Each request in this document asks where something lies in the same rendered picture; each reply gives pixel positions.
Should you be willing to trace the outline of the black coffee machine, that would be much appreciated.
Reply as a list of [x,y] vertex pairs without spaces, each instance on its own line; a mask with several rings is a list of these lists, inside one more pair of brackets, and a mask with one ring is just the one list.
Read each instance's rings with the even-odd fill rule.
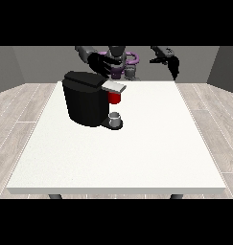
[[69,117],[75,123],[84,126],[104,126],[111,130],[123,127],[123,121],[117,127],[109,125],[108,92],[102,89],[107,81],[101,75],[70,71],[62,81],[63,92]]

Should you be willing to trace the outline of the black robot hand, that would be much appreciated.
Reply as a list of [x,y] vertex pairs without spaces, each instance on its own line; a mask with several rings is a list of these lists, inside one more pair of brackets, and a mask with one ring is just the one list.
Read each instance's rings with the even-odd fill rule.
[[89,67],[97,74],[108,78],[111,71],[111,64],[120,65],[121,62],[113,58],[100,55],[98,53],[92,53],[87,58]]
[[168,58],[168,69],[171,72],[173,79],[176,79],[179,74],[179,59],[176,56]]

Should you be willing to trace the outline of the small grey cup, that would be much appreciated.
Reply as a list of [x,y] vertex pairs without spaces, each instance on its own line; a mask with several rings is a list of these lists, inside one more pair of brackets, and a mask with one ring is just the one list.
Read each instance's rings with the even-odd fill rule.
[[108,115],[109,118],[109,125],[112,127],[117,127],[121,123],[121,116],[118,112],[111,112]]

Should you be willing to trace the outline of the grey trunk with purple rings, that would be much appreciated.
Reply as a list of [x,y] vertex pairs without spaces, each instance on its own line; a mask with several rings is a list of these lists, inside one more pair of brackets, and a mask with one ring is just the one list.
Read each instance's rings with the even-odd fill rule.
[[139,63],[139,56],[126,52],[125,46],[109,46],[108,50],[100,52],[100,55],[119,61],[118,65],[111,65],[110,76],[112,79],[124,77],[127,80],[138,80],[136,65]]

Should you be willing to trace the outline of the red pod holder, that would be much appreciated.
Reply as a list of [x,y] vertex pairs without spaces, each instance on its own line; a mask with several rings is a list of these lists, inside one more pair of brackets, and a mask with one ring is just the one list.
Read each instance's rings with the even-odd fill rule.
[[117,104],[121,101],[121,95],[116,93],[108,92],[108,102],[111,104]]

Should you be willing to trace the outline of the pale grey machine lid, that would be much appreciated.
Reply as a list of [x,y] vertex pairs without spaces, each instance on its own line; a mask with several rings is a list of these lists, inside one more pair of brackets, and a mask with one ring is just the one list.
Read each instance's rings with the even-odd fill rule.
[[102,89],[115,94],[121,94],[126,89],[125,84],[121,84],[115,81],[107,80],[103,85]]

